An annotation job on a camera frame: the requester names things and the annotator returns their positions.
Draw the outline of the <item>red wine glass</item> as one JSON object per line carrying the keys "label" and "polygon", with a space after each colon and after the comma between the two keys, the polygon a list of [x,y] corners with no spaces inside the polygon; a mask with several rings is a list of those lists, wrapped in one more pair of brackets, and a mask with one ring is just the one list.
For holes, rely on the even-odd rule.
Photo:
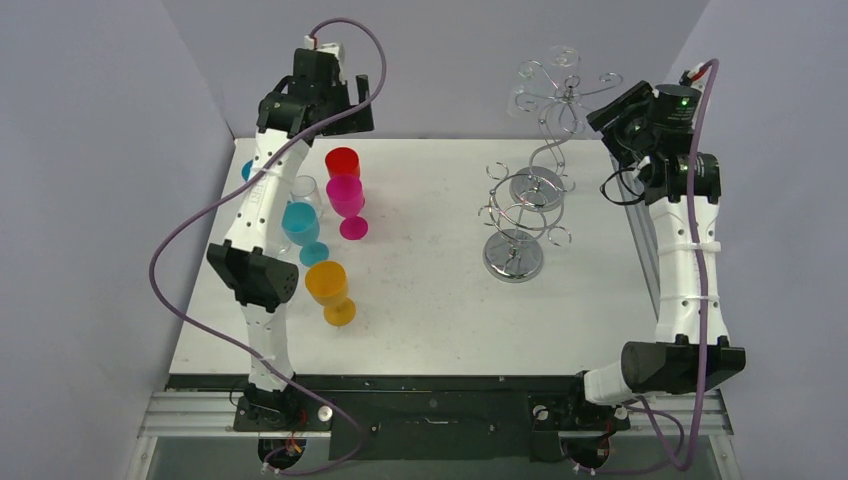
{"label": "red wine glass", "polygon": [[358,153],[346,146],[330,150],[325,156],[325,166],[330,178],[338,176],[361,176],[360,157]]}

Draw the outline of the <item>pink wine glass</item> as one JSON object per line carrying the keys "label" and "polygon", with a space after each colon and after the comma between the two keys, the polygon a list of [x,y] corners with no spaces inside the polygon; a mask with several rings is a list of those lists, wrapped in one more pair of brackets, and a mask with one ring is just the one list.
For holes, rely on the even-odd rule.
{"label": "pink wine glass", "polygon": [[328,181],[326,193],[332,209],[343,218],[341,236],[346,240],[363,239],[369,226],[360,216],[365,204],[361,180],[354,175],[336,175]]}

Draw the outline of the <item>tall chrome glass rack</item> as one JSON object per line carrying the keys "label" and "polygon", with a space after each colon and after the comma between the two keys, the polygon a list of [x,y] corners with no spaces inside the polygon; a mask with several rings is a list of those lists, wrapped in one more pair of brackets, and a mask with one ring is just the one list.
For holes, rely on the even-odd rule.
{"label": "tall chrome glass rack", "polygon": [[535,119],[544,145],[530,154],[528,165],[545,167],[566,175],[562,146],[586,130],[589,107],[585,99],[621,86],[624,77],[616,72],[605,72],[598,77],[597,87],[586,90],[581,86],[580,64],[565,69],[542,65],[551,82],[548,87],[550,102],[537,112],[522,117]]}

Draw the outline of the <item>blue wine glass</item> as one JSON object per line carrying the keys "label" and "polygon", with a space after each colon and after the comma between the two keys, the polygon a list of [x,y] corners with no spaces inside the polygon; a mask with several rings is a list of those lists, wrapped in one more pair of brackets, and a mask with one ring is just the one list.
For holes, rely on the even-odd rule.
{"label": "blue wine glass", "polygon": [[248,182],[250,180],[252,168],[253,168],[253,161],[252,160],[247,161],[243,165],[243,167],[241,169],[241,177],[242,177],[244,182]]}
{"label": "blue wine glass", "polygon": [[299,260],[306,267],[326,261],[329,247],[318,240],[320,222],[315,209],[308,203],[291,202],[286,205],[281,220],[286,237],[300,247]]}

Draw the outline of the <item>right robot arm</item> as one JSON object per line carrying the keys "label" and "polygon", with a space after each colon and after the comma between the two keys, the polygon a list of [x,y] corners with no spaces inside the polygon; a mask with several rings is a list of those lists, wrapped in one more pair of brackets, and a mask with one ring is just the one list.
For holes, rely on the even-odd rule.
{"label": "right robot arm", "polygon": [[745,350],[730,343],[718,294],[719,162],[708,153],[688,160],[700,98],[690,86],[640,81],[587,116],[643,186],[637,200],[653,222],[660,297],[653,341],[627,342],[616,363],[585,372],[583,389],[565,398],[565,416],[578,427],[598,420],[604,405],[645,393],[709,391],[746,366]]}

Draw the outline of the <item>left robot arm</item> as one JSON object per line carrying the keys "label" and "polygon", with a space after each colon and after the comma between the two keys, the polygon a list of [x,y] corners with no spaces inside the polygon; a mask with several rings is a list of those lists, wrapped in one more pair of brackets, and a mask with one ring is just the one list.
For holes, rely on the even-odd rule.
{"label": "left robot arm", "polygon": [[299,269],[282,260],[282,219],[298,171],[315,137],[278,151],[306,128],[352,107],[339,42],[296,49],[291,74],[260,101],[250,187],[241,196],[223,240],[206,258],[240,306],[252,349],[244,390],[246,413],[275,430],[289,430],[303,418],[302,397],[289,387],[294,376],[286,335],[286,307]]}

